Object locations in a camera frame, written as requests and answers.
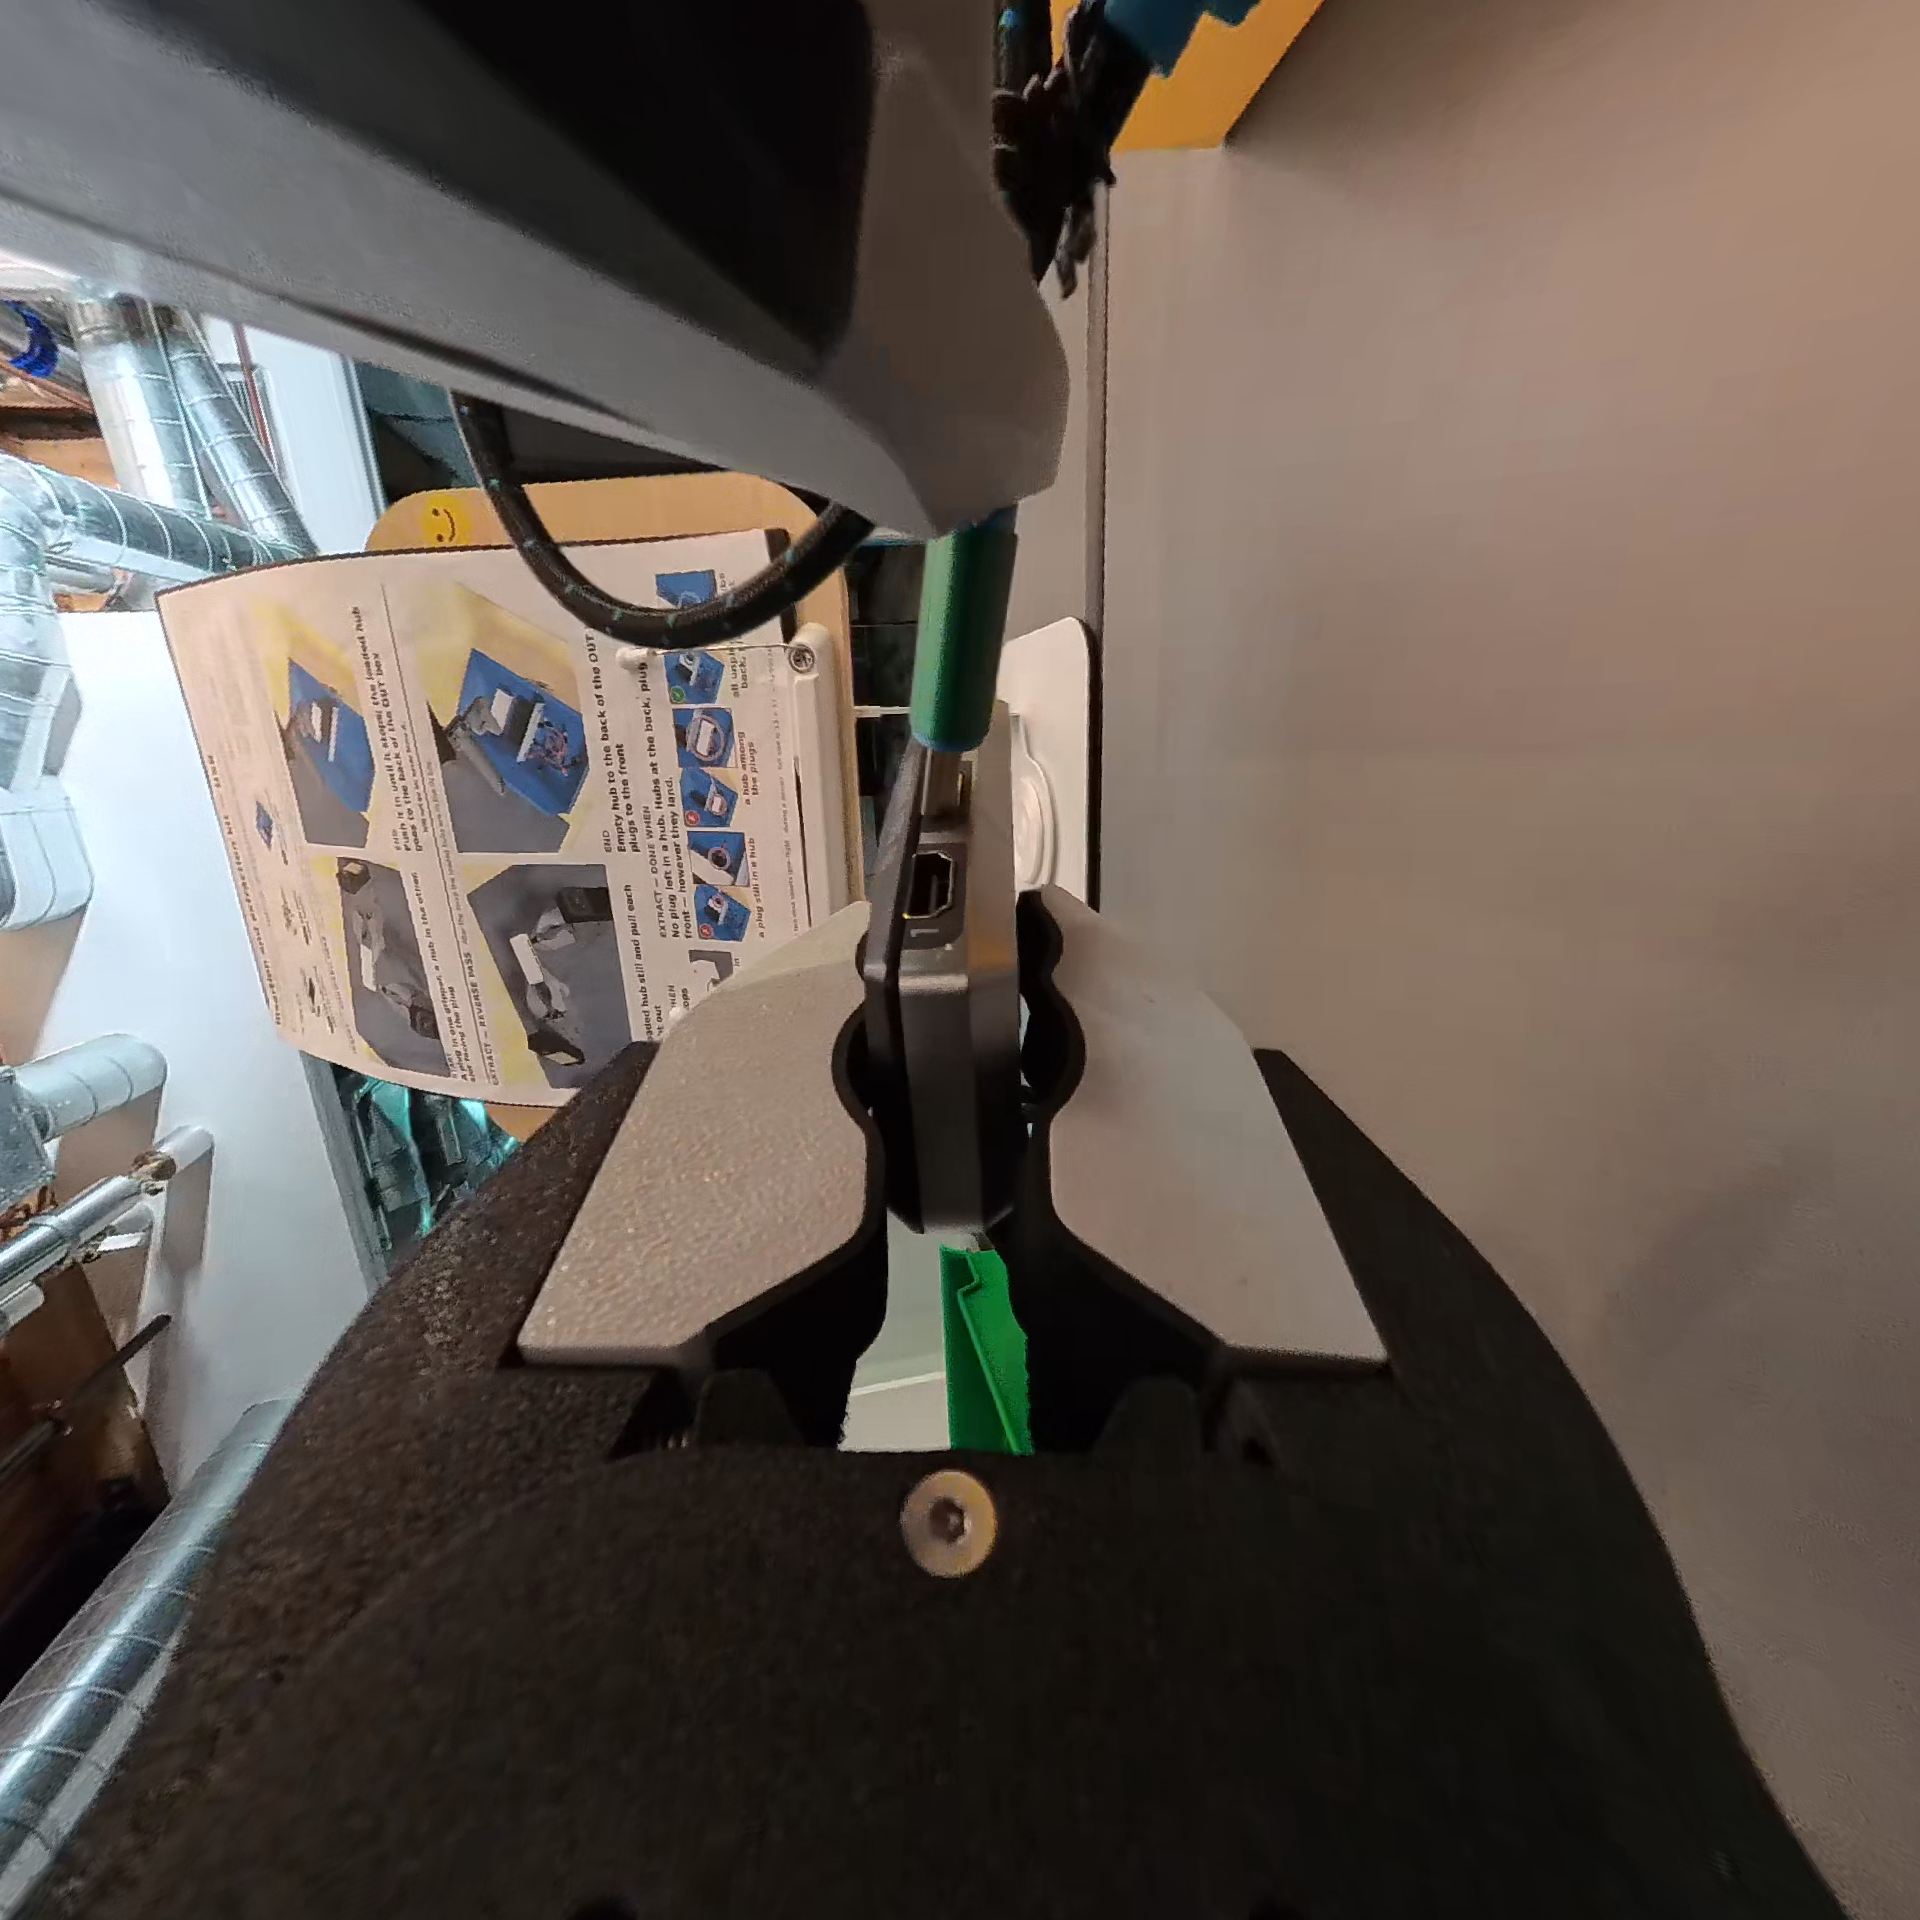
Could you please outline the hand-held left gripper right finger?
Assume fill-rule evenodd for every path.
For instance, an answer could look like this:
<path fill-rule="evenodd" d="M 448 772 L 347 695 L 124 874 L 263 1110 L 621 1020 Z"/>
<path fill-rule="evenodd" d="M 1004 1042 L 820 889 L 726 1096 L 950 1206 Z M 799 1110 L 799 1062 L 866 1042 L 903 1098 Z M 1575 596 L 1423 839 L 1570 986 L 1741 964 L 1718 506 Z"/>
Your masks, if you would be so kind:
<path fill-rule="evenodd" d="M 1190 976 L 1072 895 L 1029 895 L 1062 1038 L 1039 1226 L 1158 1372 L 1376 1377 L 1359 1296 L 1255 1050 Z"/>

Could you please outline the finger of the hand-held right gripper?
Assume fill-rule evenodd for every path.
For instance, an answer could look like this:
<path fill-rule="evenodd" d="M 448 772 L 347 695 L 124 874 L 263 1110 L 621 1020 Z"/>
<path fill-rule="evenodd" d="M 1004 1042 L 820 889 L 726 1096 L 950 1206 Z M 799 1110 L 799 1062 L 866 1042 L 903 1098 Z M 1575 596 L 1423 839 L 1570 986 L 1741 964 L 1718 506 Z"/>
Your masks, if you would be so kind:
<path fill-rule="evenodd" d="M 1070 375 L 989 4 L 4 4 L 4 249 L 935 537 Z"/>

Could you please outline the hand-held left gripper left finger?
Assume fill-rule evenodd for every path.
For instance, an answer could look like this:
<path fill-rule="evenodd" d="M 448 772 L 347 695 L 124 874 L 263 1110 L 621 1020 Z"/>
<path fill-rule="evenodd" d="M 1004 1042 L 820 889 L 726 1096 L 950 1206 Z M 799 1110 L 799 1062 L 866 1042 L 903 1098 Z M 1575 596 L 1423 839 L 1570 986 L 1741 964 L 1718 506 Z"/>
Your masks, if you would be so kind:
<path fill-rule="evenodd" d="M 663 1038 L 527 1311 L 531 1366 L 691 1367 L 831 1281 L 885 1298 L 883 1163 L 852 1091 L 852 903 Z"/>

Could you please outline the grey metal port hub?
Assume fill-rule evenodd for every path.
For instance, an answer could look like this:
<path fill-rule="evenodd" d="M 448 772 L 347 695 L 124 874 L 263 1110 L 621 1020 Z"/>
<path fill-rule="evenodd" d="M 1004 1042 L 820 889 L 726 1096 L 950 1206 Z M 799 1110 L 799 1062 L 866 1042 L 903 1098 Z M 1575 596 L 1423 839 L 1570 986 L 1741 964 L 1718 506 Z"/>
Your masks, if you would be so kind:
<path fill-rule="evenodd" d="M 885 1194 L 916 1233 L 992 1238 L 1023 1155 L 1012 731 L 964 756 L 906 744 L 859 946 Z"/>

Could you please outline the green plastic bin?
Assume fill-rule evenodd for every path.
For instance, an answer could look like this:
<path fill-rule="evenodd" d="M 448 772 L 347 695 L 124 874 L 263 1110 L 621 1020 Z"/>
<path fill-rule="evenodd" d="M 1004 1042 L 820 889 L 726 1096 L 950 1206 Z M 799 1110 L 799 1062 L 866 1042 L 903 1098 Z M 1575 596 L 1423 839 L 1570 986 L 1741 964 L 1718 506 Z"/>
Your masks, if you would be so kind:
<path fill-rule="evenodd" d="M 995 1250 L 939 1250 L 944 1390 L 955 1451 L 1030 1456 L 1027 1339 Z"/>

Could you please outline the yellow plastic bin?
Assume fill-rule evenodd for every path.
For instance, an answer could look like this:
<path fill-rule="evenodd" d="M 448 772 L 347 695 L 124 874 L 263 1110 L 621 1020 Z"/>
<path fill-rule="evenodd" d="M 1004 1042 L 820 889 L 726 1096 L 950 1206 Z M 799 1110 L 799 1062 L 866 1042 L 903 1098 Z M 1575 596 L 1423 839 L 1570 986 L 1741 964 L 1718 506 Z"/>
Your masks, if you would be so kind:
<path fill-rule="evenodd" d="M 1238 18 L 1203 12 L 1171 75 L 1146 82 L 1115 154 L 1218 148 L 1318 10 L 1255 3 L 1238 8 Z"/>

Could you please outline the silver metal air duct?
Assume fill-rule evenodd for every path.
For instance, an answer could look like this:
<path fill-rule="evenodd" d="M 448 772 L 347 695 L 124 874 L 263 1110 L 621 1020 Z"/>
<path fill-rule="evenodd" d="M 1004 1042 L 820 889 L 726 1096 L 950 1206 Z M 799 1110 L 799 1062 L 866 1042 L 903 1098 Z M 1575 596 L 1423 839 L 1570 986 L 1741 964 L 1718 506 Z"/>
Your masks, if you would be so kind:
<path fill-rule="evenodd" d="M 4 452 L 2 463 L 2 926 L 63 921 L 91 898 L 63 753 L 79 690 L 58 608 L 59 572 L 191 586 L 315 554 L 264 442 L 173 306 L 79 295 L 67 329 L 4 303 L 4 372 L 77 387 L 112 472 L 96 484 Z"/>
<path fill-rule="evenodd" d="M 2 1706 L 2 1916 L 21 1916 L 175 1655 L 210 1560 L 294 1401 L 247 1409 Z"/>

